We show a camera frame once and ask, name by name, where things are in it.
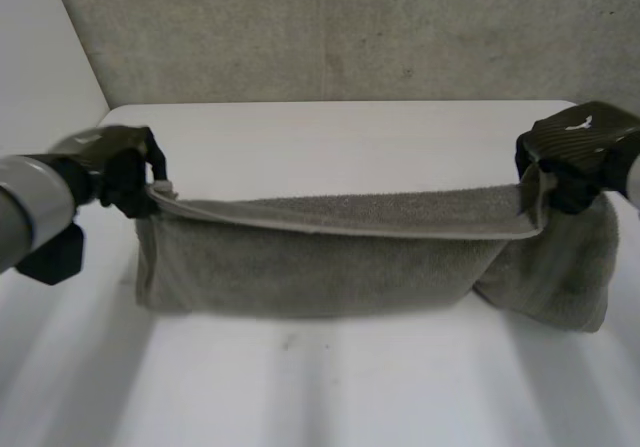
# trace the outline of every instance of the white logo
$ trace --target white logo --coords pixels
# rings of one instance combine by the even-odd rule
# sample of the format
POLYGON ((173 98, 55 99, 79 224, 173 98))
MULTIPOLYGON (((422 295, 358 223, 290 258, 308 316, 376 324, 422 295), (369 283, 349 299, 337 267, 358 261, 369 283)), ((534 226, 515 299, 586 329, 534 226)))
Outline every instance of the white logo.
POLYGON ((91 137, 85 137, 85 138, 75 137, 73 140, 75 140, 79 144, 89 144, 91 142, 95 142, 96 140, 98 140, 101 137, 102 136, 100 134, 96 134, 96 135, 92 135, 91 137))
POLYGON ((589 117, 587 117, 587 120, 585 120, 582 124, 576 125, 575 127, 567 127, 564 130, 590 129, 592 120, 593 120, 593 116, 590 115, 589 117))

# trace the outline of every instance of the gray wall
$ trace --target gray wall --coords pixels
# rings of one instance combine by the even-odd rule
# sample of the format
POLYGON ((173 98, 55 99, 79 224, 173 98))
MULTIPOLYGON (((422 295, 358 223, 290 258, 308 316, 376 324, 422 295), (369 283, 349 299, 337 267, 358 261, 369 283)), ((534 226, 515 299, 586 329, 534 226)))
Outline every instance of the gray wall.
POLYGON ((608 100, 640 112, 640 0, 63 0, 112 107, 608 100))

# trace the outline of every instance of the towel fold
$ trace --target towel fold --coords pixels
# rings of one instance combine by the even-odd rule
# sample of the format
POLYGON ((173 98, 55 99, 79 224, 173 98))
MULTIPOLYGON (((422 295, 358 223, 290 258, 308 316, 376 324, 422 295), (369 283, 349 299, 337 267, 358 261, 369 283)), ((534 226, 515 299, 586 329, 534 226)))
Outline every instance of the towel fold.
POLYGON ((605 195, 550 210, 552 183, 245 202, 149 194, 136 222, 137 299, 167 313, 277 318, 378 315, 451 304, 471 289, 562 329, 596 331, 617 222, 605 195))

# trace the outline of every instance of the white table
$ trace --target white table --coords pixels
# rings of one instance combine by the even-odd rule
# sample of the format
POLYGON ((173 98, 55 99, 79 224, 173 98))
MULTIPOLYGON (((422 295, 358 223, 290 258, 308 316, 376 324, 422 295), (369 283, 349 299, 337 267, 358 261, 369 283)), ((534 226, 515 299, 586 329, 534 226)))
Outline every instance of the white table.
MULTIPOLYGON (((513 182, 517 135, 565 102, 128 106, 182 197, 452 189, 513 182)), ((565 333, 468 295, 336 322, 193 315, 133 303, 135 235, 83 209, 85 269, 0 278, 0 446, 580 446, 640 442, 640 223, 600 332, 565 333)))

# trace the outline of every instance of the folded towel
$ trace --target folded towel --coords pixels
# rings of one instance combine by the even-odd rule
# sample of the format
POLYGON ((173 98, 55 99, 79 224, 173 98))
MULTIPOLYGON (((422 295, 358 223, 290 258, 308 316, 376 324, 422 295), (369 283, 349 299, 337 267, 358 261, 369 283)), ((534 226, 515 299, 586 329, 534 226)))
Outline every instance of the folded towel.
POLYGON ((550 210, 552 182, 246 202, 149 194, 137 221, 137 299, 167 313, 278 318, 377 315, 451 304, 475 288, 498 307, 596 331, 618 243, 606 196, 550 210))

